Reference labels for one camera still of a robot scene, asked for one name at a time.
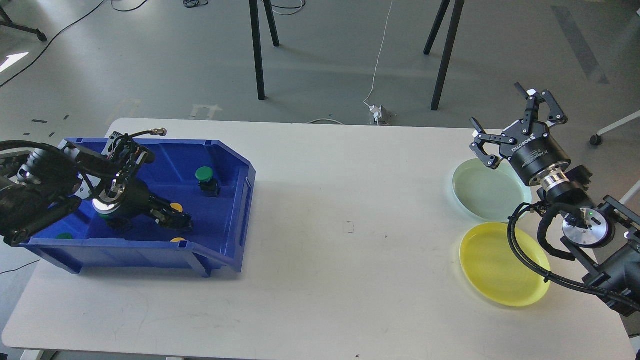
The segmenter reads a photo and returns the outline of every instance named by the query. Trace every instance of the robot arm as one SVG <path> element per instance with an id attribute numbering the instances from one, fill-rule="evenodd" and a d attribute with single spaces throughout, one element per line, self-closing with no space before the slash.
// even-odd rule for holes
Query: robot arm
<path id="1" fill-rule="evenodd" d="M 140 167 L 155 156 L 136 143 L 135 136 L 165 136 L 165 129 L 133 135 L 114 133 L 102 154 L 63 142 L 56 148 L 25 141 L 0 142 L 0 151 L 35 148 L 0 157 L 0 235 L 16 246 L 78 209 L 90 200 L 108 224 L 125 231 L 138 215 L 178 231 L 193 228 L 191 217 L 150 192 L 136 178 Z"/>
<path id="2" fill-rule="evenodd" d="M 471 118 L 476 129 L 471 150 L 485 164 L 495 169 L 507 160 L 520 180 L 527 186 L 541 185 L 537 204 L 522 204 L 509 218 L 508 238 L 516 257 L 531 270 L 572 290 L 600 297 L 611 309 L 624 316 L 640 311 L 640 217 L 610 196 L 600 205 L 587 195 L 591 173 L 583 166 L 567 171 L 571 159 L 551 137 L 549 129 L 567 121 L 562 109 L 548 90 L 525 92 L 516 87 L 527 99 L 522 119 L 505 128 L 500 135 L 487 134 L 480 123 Z M 540 104 L 547 103 L 550 113 L 547 121 L 538 120 Z M 484 145 L 500 147 L 499 156 L 487 154 Z M 531 261 L 518 246 L 515 225 L 527 211 L 541 217 L 538 242 L 552 256 L 578 260 L 588 271 L 582 282 L 572 281 L 554 274 Z M 553 248 L 547 241 L 547 230 L 556 216 L 563 218 L 561 243 L 567 248 Z M 616 226 L 626 229 L 627 244 L 598 264 L 582 248 L 604 247 L 616 236 Z"/>

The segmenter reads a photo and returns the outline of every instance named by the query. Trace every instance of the table leg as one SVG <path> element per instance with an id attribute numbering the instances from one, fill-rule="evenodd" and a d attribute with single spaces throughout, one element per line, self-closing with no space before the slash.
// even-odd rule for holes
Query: table leg
<path id="1" fill-rule="evenodd" d="M 264 100 L 264 74 L 262 72 L 262 48 L 260 47 L 260 19 L 258 0 L 249 0 L 251 12 L 251 32 L 253 36 L 253 59 L 255 60 L 255 80 L 258 84 L 258 100 Z"/>
<path id="2" fill-rule="evenodd" d="M 447 9 L 449 8 L 449 3 L 451 0 L 442 0 L 440 3 L 440 9 L 436 14 L 436 20 L 433 23 L 433 27 L 431 28 L 431 32 L 429 33 L 429 40 L 427 40 L 427 44 L 424 46 L 424 54 L 428 55 L 431 52 L 431 48 L 433 47 L 433 42 L 436 40 L 436 36 L 438 35 L 438 30 L 440 30 L 440 25 L 442 25 L 442 20 L 444 19 L 444 15 L 447 13 Z"/>
<path id="3" fill-rule="evenodd" d="M 442 54 L 442 61 L 440 62 L 440 70 L 438 71 L 438 79 L 436 80 L 436 89 L 433 92 L 433 99 L 431 100 L 431 109 L 434 111 L 437 110 L 438 105 L 440 105 L 440 96 L 442 96 L 444 80 L 447 77 L 449 60 L 451 59 L 451 51 L 453 50 L 453 43 L 456 40 L 458 24 L 460 23 L 460 15 L 462 15 L 462 6 L 464 6 L 464 4 L 465 0 L 456 0 L 456 2 L 453 4 L 453 14 L 451 15 L 451 23 L 449 24 L 447 41 L 444 45 L 444 53 Z"/>
<path id="4" fill-rule="evenodd" d="M 20 360 L 41 360 L 44 350 L 25 350 L 20 356 Z"/>
<path id="5" fill-rule="evenodd" d="M 264 9 L 267 11 L 267 21 L 269 22 L 269 30 L 271 30 L 271 39 L 273 46 L 280 46 L 280 40 L 278 39 L 278 30 L 276 30 L 276 21 L 273 18 L 273 8 L 271 7 L 271 0 L 264 0 Z"/>

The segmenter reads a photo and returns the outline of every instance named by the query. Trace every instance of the white cable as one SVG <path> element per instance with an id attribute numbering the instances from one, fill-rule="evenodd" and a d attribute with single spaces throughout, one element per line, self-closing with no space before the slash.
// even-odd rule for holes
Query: white cable
<path id="1" fill-rule="evenodd" d="M 300 6 L 299 6 L 299 7 L 297 7 L 297 8 L 296 8 L 296 11 L 294 11 L 294 12 L 292 12 L 292 13 L 279 13 L 279 12 L 277 12 L 277 11 L 275 11 L 275 10 L 273 9 L 273 5 L 271 5 L 271 10 L 273 11 L 273 13 L 276 13 L 276 14 L 278 14 L 278 15 L 285 15 L 285 16 L 289 16 L 289 15 L 294 15 L 294 14 L 297 14 L 297 13 L 301 12 L 301 11 L 302 11 L 302 8 L 304 8 L 306 4 L 307 4 L 307 0 L 300 0 Z"/>
<path id="2" fill-rule="evenodd" d="M 307 124 L 313 124 L 313 123 L 319 122 L 319 121 L 330 121 L 330 122 L 334 122 L 336 124 L 344 125 L 343 123 L 339 122 L 338 120 L 333 120 L 333 119 L 315 119 L 313 121 L 307 122 Z"/>
<path id="3" fill-rule="evenodd" d="M 380 44 L 380 52 L 378 53 L 378 59 L 376 60 L 376 68 L 373 70 L 373 81 L 371 81 L 371 91 L 369 92 L 369 95 L 367 96 L 366 99 L 364 99 L 362 102 L 369 107 L 369 109 L 371 109 L 371 105 L 367 104 L 367 100 L 369 100 L 369 98 L 371 97 L 371 94 L 373 94 L 373 87 L 376 84 L 376 73 L 378 71 L 378 64 L 380 63 L 380 54 L 382 54 L 382 46 L 385 44 L 385 37 L 387 36 L 387 25 L 389 24 L 389 15 L 391 15 L 391 8 L 394 6 L 394 0 L 391 0 L 391 5 L 389 6 L 389 13 L 387 14 L 387 22 L 385 23 L 385 32 L 382 35 L 382 44 Z"/>

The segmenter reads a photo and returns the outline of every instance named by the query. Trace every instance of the gray floor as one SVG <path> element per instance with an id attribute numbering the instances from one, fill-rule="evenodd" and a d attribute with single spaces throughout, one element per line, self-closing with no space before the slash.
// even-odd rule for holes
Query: gray floor
<path id="1" fill-rule="evenodd" d="M 140 1 L 113 3 L 132 8 Z M 99 3 L 0 0 L 15 22 L 40 28 L 49 40 Z M 369 103 L 396 114 L 393 126 L 470 127 L 468 118 L 474 116 L 485 128 L 503 128 L 524 112 L 515 81 L 527 88 L 548 88 L 570 118 L 567 125 L 554 128 L 554 137 L 575 164 L 594 173 L 591 196 L 624 195 L 640 178 L 640 121 L 606 134 L 599 148 L 588 145 L 588 139 L 640 110 L 640 1 L 467 2 L 440 109 L 431 111 L 448 20 L 431 55 L 424 56 L 422 49 L 439 3 L 394 2 Z M 308 0 L 302 12 L 276 16 L 279 48 L 271 46 L 260 4 L 268 99 L 258 101 L 246 1 L 217 0 L 194 9 L 177 0 L 149 1 L 129 13 L 114 11 L 107 1 L 0 89 L 0 140 L 57 145 L 67 136 L 103 136 L 120 117 L 188 119 L 198 104 L 217 105 L 221 110 L 214 112 L 214 120 L 331 118 L 366 126 L 369 110 L 362 101 L 371 89 L 390 4 Z M 0 61 L 29 52 L 0 73 L 0 83 L 45 46 L 34 35 L 0 28 Z M 205 115 L 199 112 L 197 118 Z M 445 154 L 443 149 L 441 154 L 417 156 L 429 161 Z M 635 211 L 640 211 L 639 198 L 629 203 Z M 598 255 L 616 249 L 613 244 Z M 0 270 L 34 259 L 22 250 L 0 247 Z M 0 276 L 0 325 L 32 271 L 33 265 Z M 625 322 L 630 334 L 640 332 L 639 324 L 637 316 Z M 21 353 L 4 347 L 0 352 L 10 359 Z M 57 357 L 72 358 L 108 357 Z"/>

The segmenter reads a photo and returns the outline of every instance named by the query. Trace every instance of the blue plastic bin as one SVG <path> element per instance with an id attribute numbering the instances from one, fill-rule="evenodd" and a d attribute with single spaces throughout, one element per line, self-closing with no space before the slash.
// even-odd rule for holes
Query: blue plastic bin
<path id="1" fill-rule="evenodd" d="M 102 152 L 105 138 L 68 141 Z M 230 266 L 242 269 L 244 241 L 255 184 L 249 161 L 217 140 L 137 140 L 156 155 L 138 178 L 160 197 L 182 205 L 193 218 L 193 231 L 179 234 L 151 218 L 133 219 L 132 229 L 118 234 L 98 216 L 89 201 L 72 215 L 20 246 L 73 274 L 87 266 L 191 268 L 202 277 Z M 219 197 L 206 197 L 195 172 L 208 166 L 220 182 Z M 71 240 L 57 238 L 71 234 Z M 171 242 L 174 238 L 185 241 Z"/>

